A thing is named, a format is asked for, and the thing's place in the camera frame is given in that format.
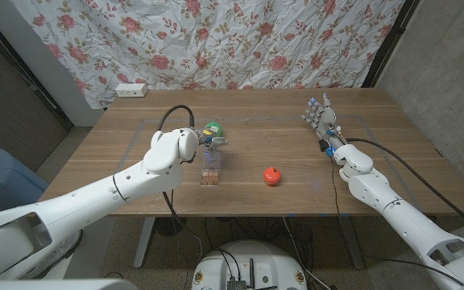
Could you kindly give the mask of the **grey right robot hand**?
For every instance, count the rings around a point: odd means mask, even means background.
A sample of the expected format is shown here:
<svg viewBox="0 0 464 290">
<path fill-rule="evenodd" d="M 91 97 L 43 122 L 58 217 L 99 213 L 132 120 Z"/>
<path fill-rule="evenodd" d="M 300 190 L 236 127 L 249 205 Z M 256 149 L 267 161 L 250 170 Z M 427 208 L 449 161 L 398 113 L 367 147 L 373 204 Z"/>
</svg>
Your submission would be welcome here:
<svg viewBox="0 0 464 290">
<path fill-rule="evenodd" d="M 336 114 L 326 93 L 323 93 L 322 103 L 311 97 L 308 109 L 301 118 L 315 130 L 319 139 L 319 148 L 327 156 L 332 157 L 339 147 L 346 145 L 346 141 L 341 137 L 341 127 L 337 124 Z"/>
</svg>

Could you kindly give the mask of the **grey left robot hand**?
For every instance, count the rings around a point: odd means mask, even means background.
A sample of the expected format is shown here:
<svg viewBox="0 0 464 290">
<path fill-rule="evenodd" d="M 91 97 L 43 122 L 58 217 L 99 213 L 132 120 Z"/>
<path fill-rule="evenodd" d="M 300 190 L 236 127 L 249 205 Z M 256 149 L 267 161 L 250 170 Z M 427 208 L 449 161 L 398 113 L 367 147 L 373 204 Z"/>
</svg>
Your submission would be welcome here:
<svg viewBox="0 0 464 290">
<path fill-rule="evenodd" d="M 222 129 L 216 125 L 206 126 L 203 129 L 195 130 L 198 142 L 207 149 L 223 147 L 228 144 L 228 140 L 222 136 Z"/>
</svg>

